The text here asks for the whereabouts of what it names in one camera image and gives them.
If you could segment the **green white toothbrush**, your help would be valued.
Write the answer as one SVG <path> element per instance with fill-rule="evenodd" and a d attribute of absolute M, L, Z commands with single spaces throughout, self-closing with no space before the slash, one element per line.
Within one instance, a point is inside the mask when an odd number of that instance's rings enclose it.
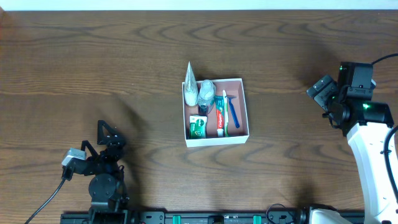
<path fill-rule="evenodd" d="M 228 97 L 226 94 L 226 90 L 223 90 L 223 104 L 224 104 L 224 136 L 229 137 L 228 134 L 228 123 L 229 123 L 229 115 L 228 115 Z"/>

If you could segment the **white lotion tube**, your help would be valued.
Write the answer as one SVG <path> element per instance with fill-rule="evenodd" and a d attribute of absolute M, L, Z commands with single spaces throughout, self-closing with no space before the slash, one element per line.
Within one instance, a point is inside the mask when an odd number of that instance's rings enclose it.
<path fill-rule="evenodd" d="M 190 62 L 188 63 L 187 66 L 183 92 L 184 92 L 185 103 L 188 106 L 195 106 L 198 101 L 198 86 Z"/>

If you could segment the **blue hand soap pump bottle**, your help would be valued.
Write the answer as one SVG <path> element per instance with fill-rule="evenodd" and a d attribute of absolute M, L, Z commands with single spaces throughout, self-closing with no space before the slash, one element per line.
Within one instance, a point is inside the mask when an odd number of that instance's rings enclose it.
<path fill-rule="evenodd" d="M 211 80 L 204 80 L 201 83 L 198 94 L 198 113 L 200 116 L 206 116 L 213 109 L 215 103 L 216 87 Z"/>

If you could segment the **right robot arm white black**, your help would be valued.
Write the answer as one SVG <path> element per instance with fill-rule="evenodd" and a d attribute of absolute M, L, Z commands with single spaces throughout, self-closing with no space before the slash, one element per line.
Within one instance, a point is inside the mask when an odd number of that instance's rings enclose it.
<path fill-rule="evenodd" d="M 347 139 L 358 167 L 365 223 L 397 223 L 397 153 L 390 107 L 372 100 L 373 64 L 341 62 L 338 79 L 325 75 L 307 90 L 323 118 Z"/>

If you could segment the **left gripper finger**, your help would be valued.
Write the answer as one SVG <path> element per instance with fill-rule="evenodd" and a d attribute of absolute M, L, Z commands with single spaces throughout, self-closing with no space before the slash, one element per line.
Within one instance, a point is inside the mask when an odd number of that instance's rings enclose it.
<path fill-rule="evenodd" d="M 106 121 L 98 120 L 97 122 L 97 145 L 104 145 L 107 147 L 124 147 L 126 140 L 112 128 Z"/>
<path fill-rule="evenodd" d="M 88 140 L 84 140 L 81 142 L 81 150 L 85 152 L 85 149 L 87 149 L 90 152 L 92 159 L 96 159 L 98 157 L 98 153 L 96 152 L 96 150 Z"/>

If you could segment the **green soap bar package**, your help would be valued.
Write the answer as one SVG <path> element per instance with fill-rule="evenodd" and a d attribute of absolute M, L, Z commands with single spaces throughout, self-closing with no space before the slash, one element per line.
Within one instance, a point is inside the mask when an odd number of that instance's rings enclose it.
<path fill-rule="evenodd" d="M 189 122 L 190 122 L 190 129 L 189 129 L 190 139 L 205 139 L 207 117 L 192 115 L 189 117 Z"/>

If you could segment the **blue disposable razor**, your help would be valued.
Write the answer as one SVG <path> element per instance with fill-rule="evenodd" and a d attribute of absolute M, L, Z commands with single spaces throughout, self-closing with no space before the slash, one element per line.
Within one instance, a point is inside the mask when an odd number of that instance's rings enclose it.
<path fill-rule="evenodd" d="M 232 115 L 233 121 L 234 121 L 234 125 L 235 125 L 236 128 L 240 128 L 240 123 L 239 123 L 239 120 L 238 120 L 234 105 L 232 103 L 232 99 L 234 99 L 234 98 L 235 98 L 235 96 L 227 96 L 228 104 L 229 104 L 230 111 L 231 111 L 231 115 Z"/>

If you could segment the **red green toothpaste tube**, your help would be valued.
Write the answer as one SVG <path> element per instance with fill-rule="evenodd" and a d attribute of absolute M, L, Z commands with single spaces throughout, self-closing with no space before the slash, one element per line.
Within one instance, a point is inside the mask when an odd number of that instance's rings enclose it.
<path fill-rule="evenodd" d="M 224 98 L 222 96 L 215 96 L 216 106 L 216 125 L 217 135 L 219 138 L 224 136 Z"/>

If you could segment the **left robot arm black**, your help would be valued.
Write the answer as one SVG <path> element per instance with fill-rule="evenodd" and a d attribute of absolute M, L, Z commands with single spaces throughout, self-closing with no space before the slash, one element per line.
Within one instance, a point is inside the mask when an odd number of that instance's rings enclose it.
<path fill-rule="evenodd" d="M 126 140 L 116 129 L 99 120 L 97 144 L 105 149 L 97 152 L 88 141 L 83 141 L 79 152 L 87 149 L 91 156 L 74 157 L 67 167 L 76 174 L 93 177 L 88 187 L 91 196 L 88 223 L 126 223 L 129 196 L 124 183 L 124 166 L 118 164 L 124 155 Z"/>

